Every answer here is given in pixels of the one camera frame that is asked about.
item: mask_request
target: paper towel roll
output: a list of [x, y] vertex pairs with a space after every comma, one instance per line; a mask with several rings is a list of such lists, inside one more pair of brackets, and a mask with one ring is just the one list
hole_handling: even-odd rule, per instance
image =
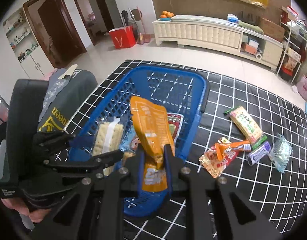
[[256, 57], [257, 59], [262, 59], [262, 55], [261, 55], [259, 52], [255, 55], [255, 57]]

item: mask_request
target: wooden door frame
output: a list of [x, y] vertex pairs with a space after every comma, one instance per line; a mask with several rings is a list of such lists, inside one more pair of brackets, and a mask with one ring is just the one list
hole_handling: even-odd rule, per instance
[[[102, 1], [102, 0], [96, 0], [96, 1], [97, 1], [97, 4], [98, 4], [98, 7], [99, 7], [99, 9], [100, 9], [100, 12], [103, 13], [103, 12], [101, 11], [102, 7], [99, 6], [99, 4], [101, 4], [101, 1]], [[108, 14], [110, 15], [108, 6], [107, 6], [105, 0], [103, 0], [103, 1], [104, 1], [104, 4], [106, 5], [106, 10], [107, 10], [107, 12], [105, 12], [105, 13], [108, 13]], [[86, 20], [85, 20], [84, 17], [83, 17], [82, 11], [81, 11], [80, 6], [79, 6], [79, 3], [78, 3], [77, 0], [74, 0], [74, 2], [75, 2], [75, 4], [76, 4], [76, 6], [77, 6], [77, 9], [78, 9], [78, 11], [79, 11], [81, 20], [83, 21], [83, 24], [84, 24], [84, 26], [85, 26], [85, 28], [86, 28], [86, 30], [87, 30], [87, 32], [88, 32], [88, 35], [89, 35], [89, 37], [90, 37], [90, 39], [91, 39], [91, 41], [92, 41], [92, 44], [95, 46], [95, 45], [96, 45], [96, 40], [94, 39], [94, 37], [93, 37], [91, 31], [87, 28], [87, 22], [86, 22]], [[108, 29], [113, 29], [113, 28], [111, 28], [111, 26], [113, 26], [113, 22], [112, 22], [111, 16], [110, 16], [110, 20], [111, 20], [111, 23], [106, 23], [106, 22], [104, 21], [104, 24], [106, 25], [107, 30], [108, 30]]]
[[[30, 25], [30, 27], [31, 27], [31, 29], [32, 29], [32, 31], [33, 31], [33, 33], [34, 33], [34, 35], [35, 35], [39, 45], [41, 46], [42, 50], [46, 54], [46, 56], [49, 59], [49, 61], [52, 63], [53, 67], [56, 68], [57, 65], [56, 65], [53, 57], [51, 57], [51, 55], [48, 53], [47, 47], [45, 46], [45, 44], [43, 42], [43, 38], [42, 38], [40, 32], [35, 28], [35, 26], [33, 24], [33, 21], [31, 19], [31, 16], [30, 16], [30, 12], [28, 10], [28, 7], [30, 5], [32, 5], [32, 4], [34, 4], [37, 1], [39, 1], [39, 0], [29, 0], [29, 1], [25, 2], [23, 4], [23, 10], [24, 10], [24, 12], [26, 14], [26, 17], [28, 19], [29, 25]], [[76, 45], [78, 46], [78, 48], [80, 48], [81, 53], [87, 52], [85, 46], [82, 43], [82, 40], [81, 40], [78, 32], [76, 30], [76, 27], [73, 24], [73, 21], [72, 21], [72, 19], [70, 17], [69, 11], [67, 9], [66, 4], [64, 3], [64, 0], [55, 0], [55, 1], [56, 1], [57, 5], [60, 8], [60, 13], [63, 16], [63, 19], [65, 21], [65, 25], [66, 25], [70, 35], [72, 36], [73, 40], [76, 41], [76, 43], [77, 43]]]

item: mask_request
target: orange candy wrapper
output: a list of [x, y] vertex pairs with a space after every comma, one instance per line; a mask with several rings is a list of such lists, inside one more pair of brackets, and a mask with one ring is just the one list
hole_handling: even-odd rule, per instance
[[234, 143], [216, 143], [215, 150], [217, 153], [218, 160], [225, 158], [225, 153], [230, 151], [235, 152], [251, 152], [251, 146], [249, 141], [234, 142]]
[[158, 192], [167, 189], [166, 170], [163, 166], [163, 148], [170, 144], [175, 155], [175, 145], [170, 133], [167, 111], [144, 98], [130, 99], [132, 122], [146, 151], [142, 189]]
[[[243, 148], [247, 148], [248, 141], [243, 141], [239, 143], [231, 143], [226, 138], [222, 137], [214, 146], [212, 146], [208, 151], [206, 151], [200, 158], [199, 161], [201, 165], [210, 173], [213, 178], [220, 176], [221, 172], [234, 160], [238, 155], [239, 151]], [[217, 149], [221, 151], [223, 159], [218, 159]]]

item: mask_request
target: pink bag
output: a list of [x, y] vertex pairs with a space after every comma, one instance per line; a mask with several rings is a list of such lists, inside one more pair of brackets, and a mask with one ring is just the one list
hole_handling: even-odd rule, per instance
[[298, 93], [307, 101], [307, 77], [303, 75], [297, 83]]

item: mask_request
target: human hand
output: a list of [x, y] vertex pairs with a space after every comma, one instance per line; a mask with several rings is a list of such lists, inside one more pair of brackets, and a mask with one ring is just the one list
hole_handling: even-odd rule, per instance
[[10, 209], [17, 210], [20, 214], [29, 216], [33, 223], [41, 222], [44, 217], [50, 212], [51, 209], [37, 209], [33, 212], [29, 212], [27, 205], [21, 198], [7, 198], [1, 199], [3, 204]]

